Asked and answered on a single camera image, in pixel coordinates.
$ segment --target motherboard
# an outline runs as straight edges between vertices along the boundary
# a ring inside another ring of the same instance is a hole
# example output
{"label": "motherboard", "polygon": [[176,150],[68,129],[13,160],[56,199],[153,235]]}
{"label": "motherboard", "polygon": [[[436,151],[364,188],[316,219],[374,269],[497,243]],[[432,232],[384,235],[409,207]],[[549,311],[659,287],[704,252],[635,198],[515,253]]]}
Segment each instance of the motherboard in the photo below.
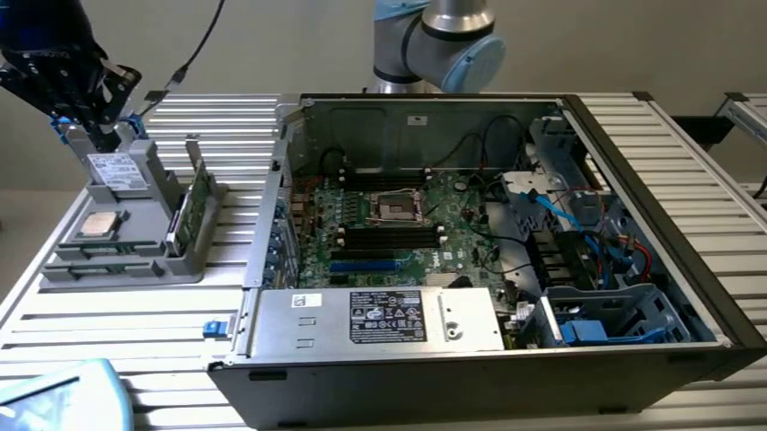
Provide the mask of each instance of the motherboard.
{"label": "motherboard", "polygon": [[297,179],[290,210],[300,287],[503,289],[493,241],[474,232],[487,231],[488,218],[470,209],[477,202],[472,181],[470,173],[440,172],[420,185],[390,180],[390,188],[416,187],[385,190],[350,178]]}

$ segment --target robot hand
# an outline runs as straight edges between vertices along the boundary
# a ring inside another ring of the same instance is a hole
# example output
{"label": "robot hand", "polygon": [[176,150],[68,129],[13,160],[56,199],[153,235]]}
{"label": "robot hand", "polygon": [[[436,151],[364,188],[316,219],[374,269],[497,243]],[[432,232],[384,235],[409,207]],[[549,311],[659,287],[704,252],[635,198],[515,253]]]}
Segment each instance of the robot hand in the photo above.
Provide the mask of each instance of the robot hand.
{"label": "robot hand", "polygon": [[141,74],[109,62],[78,0],[0,0],[0,52],[0,86],[80,124],[97,151],[113,151],[113,124]]}

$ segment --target red cable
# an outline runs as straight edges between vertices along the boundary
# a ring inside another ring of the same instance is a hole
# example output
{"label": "red cable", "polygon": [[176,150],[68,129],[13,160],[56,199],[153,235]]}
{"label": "red cable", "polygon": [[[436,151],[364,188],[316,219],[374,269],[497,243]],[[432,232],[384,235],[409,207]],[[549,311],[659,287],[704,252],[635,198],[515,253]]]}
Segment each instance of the red cable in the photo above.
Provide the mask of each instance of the red cable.
{"label": "red cable", "polygon": [[[621,243],[627,243],[628,239],[627,238],[619,238],[619,241]],[[647,281],[647,277],[649,277],[649,270],[652,269],[652,254],[649,254],[649,251],[647,250],[647,248],[637,242],[633,241],[633,245],[636,246],[636,250],[639,250],[641,252],[641,254],[644,255],[644,268],[643,268],[643,273],[640,276],[640,281]]]}

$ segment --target warning label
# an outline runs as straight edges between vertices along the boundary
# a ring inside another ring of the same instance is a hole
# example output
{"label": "warning label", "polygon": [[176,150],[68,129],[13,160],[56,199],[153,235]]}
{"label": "warning label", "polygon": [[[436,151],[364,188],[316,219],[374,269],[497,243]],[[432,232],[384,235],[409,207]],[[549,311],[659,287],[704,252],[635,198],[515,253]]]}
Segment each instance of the warning label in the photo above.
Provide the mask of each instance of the warning label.
{"label": "warning label", "polygon": [[88,158],[109,189],[114,191],[146,189],[141,171],[128,154],[88,154]]}
{"label": "warning label", "polygon": [[348,337],[354,344],[426,340],[420,291],[350,292]]}

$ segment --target blue pcie slot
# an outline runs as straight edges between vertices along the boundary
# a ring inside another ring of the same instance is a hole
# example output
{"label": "blue pcie slot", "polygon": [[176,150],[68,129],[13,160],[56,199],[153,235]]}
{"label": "blue pcie slot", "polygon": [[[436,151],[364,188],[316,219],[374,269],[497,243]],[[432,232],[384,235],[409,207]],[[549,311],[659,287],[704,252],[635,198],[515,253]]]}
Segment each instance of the blue pcie slot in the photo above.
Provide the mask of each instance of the blue pcie slot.
{"label": "blue pcie slot", "polygon": [[398,262],[394,260],[330,263],[330,272],[396,272],[397,270]]}

